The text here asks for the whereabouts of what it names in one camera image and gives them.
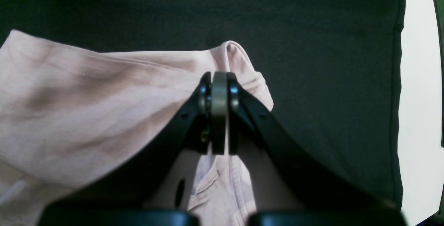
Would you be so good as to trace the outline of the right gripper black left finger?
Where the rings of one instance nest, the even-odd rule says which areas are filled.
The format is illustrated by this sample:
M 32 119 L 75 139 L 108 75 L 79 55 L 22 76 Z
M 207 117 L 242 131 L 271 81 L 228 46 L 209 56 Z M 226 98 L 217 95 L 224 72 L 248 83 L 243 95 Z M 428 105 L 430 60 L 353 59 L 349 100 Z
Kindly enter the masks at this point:
M 40 226 L 198 226 L 187 213 L 202 155 L 223 155 L 227 74 L 205 73 L 190 98 L 136 155 L 47 206 Z

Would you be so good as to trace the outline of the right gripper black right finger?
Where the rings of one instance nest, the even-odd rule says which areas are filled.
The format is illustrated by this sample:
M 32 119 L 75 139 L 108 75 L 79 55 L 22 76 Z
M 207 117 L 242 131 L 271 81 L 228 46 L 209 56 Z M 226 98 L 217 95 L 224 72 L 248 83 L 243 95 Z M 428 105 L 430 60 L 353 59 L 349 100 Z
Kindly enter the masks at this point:
M 401 212 L 334 174 L 227 74 L 229 153 L 251 178 L 249 226 L 404 226 Z

